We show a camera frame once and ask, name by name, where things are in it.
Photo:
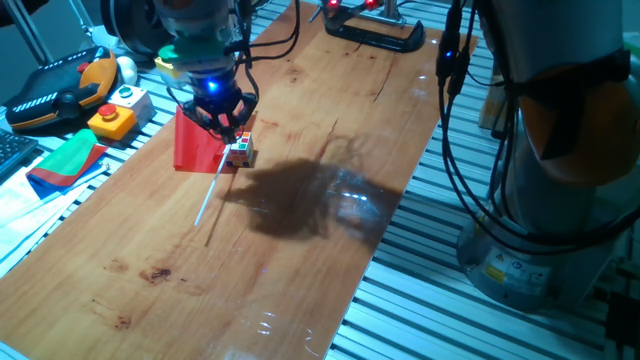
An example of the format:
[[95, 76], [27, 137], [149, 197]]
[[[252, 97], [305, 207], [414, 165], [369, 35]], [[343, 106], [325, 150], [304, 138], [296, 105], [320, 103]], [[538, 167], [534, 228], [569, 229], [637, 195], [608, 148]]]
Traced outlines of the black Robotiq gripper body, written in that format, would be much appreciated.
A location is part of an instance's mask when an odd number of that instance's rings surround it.
[[213, 116], [227, 115], [243, 94], [233, 67], [193, 71], [188, 77], [194, 93], [189, 102]]

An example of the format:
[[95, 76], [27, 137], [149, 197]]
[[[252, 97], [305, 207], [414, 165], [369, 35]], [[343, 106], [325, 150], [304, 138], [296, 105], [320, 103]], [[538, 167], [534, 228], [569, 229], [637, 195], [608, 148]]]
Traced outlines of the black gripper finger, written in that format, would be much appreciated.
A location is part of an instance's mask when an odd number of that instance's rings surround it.
[[229, 143], [226, 136], [225, 127], [216, 116], [210, 115], [194, 102], [187, 102], [182, 105], [183, 114], [198, 127], [203, 129], [211, 137]]
[[227, 135], [228, 144], [234, 144], [236, 142], [236, 133], [248, 123], [257, 104], [258, 96], [255, 93], [243, 93], [238, 103], [227, 113], [227, 120], [230, 127], [229, 134]]

